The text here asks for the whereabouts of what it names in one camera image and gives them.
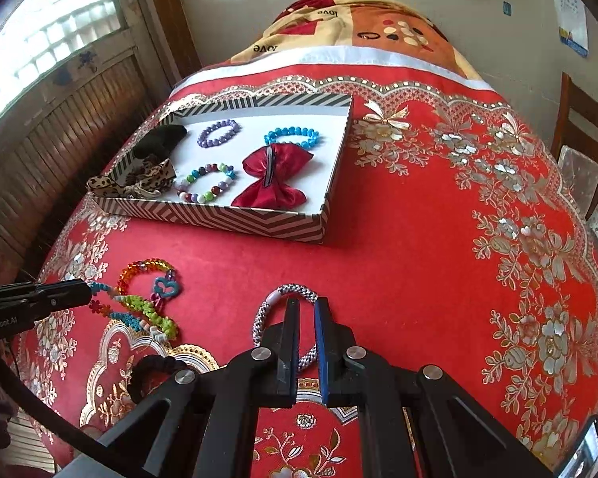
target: blue beaded bracelet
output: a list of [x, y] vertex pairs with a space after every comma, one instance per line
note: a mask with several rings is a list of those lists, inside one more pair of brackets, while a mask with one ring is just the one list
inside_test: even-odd
[[263, 139], [266, 145], [276, 144], [276, 143], [287, 143], [287, 142], [280, 142], [278, 140], [281, 136], [306, 136], [307, 139], [302, 142], [290, 142], [297, 144], [304, 149], [311, 149], [317, 145], [319, 141], [319, 131], [315, 131], [314, 129], [308, 129], [304, 127], [303, 129], [300, 127], [284, 127], [281, 129], [277, 127], [274, 131], [270, 131], [268, 134], [264, 135]]

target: heart pendant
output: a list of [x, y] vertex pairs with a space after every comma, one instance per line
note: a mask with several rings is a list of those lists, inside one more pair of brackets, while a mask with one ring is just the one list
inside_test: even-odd
[[179, 295], [179, 284], [174, 280], [167, 280], [163, 276], [155, 279], [153, 292], [160, 295], [162, 298], [172, 298]]

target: white fabric border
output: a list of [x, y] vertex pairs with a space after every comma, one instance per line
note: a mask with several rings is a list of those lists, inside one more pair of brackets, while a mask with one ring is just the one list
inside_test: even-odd
[[413, 68], [458, 82], [472, 90], [494, 89], [485, 81], [470, 81], [445, 68], [421, 61], [415, 57], [396, 52], [387, 52], [378, 48], [365, 46], [309, 46], [293, 48], [281, 52], [266, 54], [241, 65], [210, 68], [193, 74], [177, 84], [171, 96], [185, 87], [198, 82], [212, 81], [277, 70], [293, 65], [373, 65], [385, 67]]

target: red bow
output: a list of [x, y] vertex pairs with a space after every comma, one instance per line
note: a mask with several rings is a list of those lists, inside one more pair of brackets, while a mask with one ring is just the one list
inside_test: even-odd
[[284, 182], [297, 174], [312, 157], [311, 153], [292, 143], [257, 149], [244, 160], [244, 171], [259, 179], [234, 198], [232, 205], [291, 210], [305, 203], [303, 192]]

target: metal screw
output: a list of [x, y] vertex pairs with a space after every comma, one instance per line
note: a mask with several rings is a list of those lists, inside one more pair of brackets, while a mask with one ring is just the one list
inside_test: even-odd
[[252, 359], [256, 361], [263, 361], [265, 359], [268, 359], [271, 354], [272, 352], [270, 352], [270, 349], [268, 347], [257, 347], [256, 349], [252, 350], [252, 353], [250, 353]]
[[180, 370], [175, 374], [175, 381], [177, 384], [188, 384], [195, 380], [195, 372], [189, 368]]
[[424, 367], [423, 375], [426, 376], [426, 378], [428, 379], [436, 381], [437, 379], [443, 377], [443, 370], [441, 370], [435, 364], [429, 364], [426, 367]]
[[353, 345], [352, 347], [348, 347], [348, 349], [346, 350], [346, 354], [350, 359], [364, 359], [365, 354], [367, 354], [367, 352], [365, 352], [365, 349], [363, 347]]

